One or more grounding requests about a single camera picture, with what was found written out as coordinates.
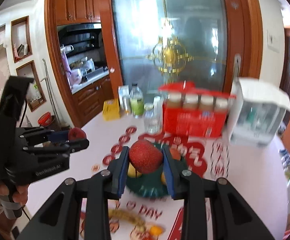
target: frosted glass panel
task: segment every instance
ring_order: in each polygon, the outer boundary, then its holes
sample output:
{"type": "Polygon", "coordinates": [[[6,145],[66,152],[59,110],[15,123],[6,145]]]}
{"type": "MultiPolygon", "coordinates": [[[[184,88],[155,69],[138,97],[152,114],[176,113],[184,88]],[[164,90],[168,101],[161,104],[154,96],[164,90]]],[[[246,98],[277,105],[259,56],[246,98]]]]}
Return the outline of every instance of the frosted glass panel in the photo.
{"type": "MultiPolygon", "coordinates": [[[[161,72],[146,59],[164,36],[163,0],[112,0],[116,42],[125,85],[137,82],[146,95],[164,83],[161,72]]],[[[171,34],[192,60],[177,80],[197,87],[222,90],[226,70],[227,19],[223,0],[166,0],[171,34]]]]}

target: countertop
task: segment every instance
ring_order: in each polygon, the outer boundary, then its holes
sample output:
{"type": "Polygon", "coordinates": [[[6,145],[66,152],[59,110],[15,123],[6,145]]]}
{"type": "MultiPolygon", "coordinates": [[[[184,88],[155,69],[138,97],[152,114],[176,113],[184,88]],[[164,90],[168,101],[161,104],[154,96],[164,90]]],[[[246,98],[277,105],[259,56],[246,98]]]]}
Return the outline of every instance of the countertop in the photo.
{"type": "MultiPolygon", "coordinates": [[[[169,144],[170,147],[176,147],[185,156],[189,169],[205,179],[227,177],[274,238],[276,240],[283,238],[287,222],[288,198],[287,182],[278,153],[284,146],[277,136],[264,148],[232,145],[225,137],[188,138],[171,134],[153,137],[144,134],[143,119],[135,119],[129,115],[106,122],[102,113],[90,120],[82,129],[86,132],[90,146],[86,150],[71,154],[70,169],[29,186],[26,206],[31,215],[38,211],[66,178],[71,177],[75,180],[90,178],[106,169],[112,158],[119,157],[122,149],[120,145],[130,147],[137,138],[145,138],[150,141],[159,140],[169,144]]],[[[178,213],[182,210],[183,201],[174,201],[170,197],[157,200],[140,198],[126,187],[119,203],[120,209],[133,209],[133,212],[139,214],[146,222],[165,228],[159,240],[180,239],[179,227],[175,225],[181,224],[178,219],[181,216],[178,213]]],[[[208,203],[206,211],[208,240],[212,240],[213,230],[208,203]]],[[[134,227],[122,222],[117,232],[112,234],[112,239],[129,239],[134,227]]]]}
{"type": "Polygon", "coordinates": [[[109,71],[104,71],[103,73],[101,74],[98,74],[97,76],[94,76],[90,79],[88,79],[85,83],[82,83],[82,84],[79,84],[79,85],[73,85],[72,86],[72,94],[75,94],[77,93],[79,90],[82,90],[83,88],[85,88],[86,86],[90,85],[90,84],[93,84],[94,82],[96,82],[97,80],[105,77],[109,75],[109,71]]]}

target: human hand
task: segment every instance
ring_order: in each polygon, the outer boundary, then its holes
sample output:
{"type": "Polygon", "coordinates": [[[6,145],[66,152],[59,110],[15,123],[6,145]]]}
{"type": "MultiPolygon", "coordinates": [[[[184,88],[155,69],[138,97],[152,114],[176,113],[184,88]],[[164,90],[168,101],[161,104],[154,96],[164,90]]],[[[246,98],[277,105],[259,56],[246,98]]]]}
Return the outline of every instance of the human hand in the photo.
{"type": "MultiPolygon", "coordinates": [[[[20,203],[24,206],[28,200],[28,187],[29,185],[16,186],[17,192],[13,194],[13,201],[15,203],[20,203]]],[[[0,195],[6,196],[9,195],[9,190],[6,185],[0,184],[0,195]]]]}

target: silver screw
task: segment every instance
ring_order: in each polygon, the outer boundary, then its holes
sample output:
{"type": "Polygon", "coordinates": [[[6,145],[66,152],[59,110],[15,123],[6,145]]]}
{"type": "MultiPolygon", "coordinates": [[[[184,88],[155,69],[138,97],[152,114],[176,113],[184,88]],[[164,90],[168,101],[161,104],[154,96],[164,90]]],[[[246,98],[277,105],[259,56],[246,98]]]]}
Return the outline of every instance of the silver screw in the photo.
{"type": "Polygon", "coordinates": [[[184,176],[190,176],[190,175],[192,175],[192,172],[189,171],[189,170],[183,170],[183,171],[182,171],[182,174],[183,174],[184,176]]]}
{"type": "Polygon", "coordinates": [[[219,178],[217,181],[221,185],[226,185],[227,184],[227,179],[225,179],[225,178],[219,178]]]}
{"type": "Polygon", "coordinates": [[[72,185],[75,182],[73,178],[67,178],[65,179],[65,184],[66,185],[72,185]]]}
{"type": "Polygon", "coordinates": [[[109,176],[110,175],[110,171],[109,170],[102,170],[100,173],[101,173],[101,175],[103,177],[106,177],[106,176],[109,176]]]}

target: white storage box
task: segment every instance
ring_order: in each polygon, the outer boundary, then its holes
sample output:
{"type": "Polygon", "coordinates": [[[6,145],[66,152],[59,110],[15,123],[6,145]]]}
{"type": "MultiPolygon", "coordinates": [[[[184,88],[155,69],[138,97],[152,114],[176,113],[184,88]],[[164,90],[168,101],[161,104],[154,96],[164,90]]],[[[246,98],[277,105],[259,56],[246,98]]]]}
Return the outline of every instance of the white storage box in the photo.
{"type": "Polygon", "coordinates": [[[267,145],[286,111],[288,95],[272,84],[254,78],[237,80],[237,98],[227,121],[227,134],[234,144],[267,145]]]}

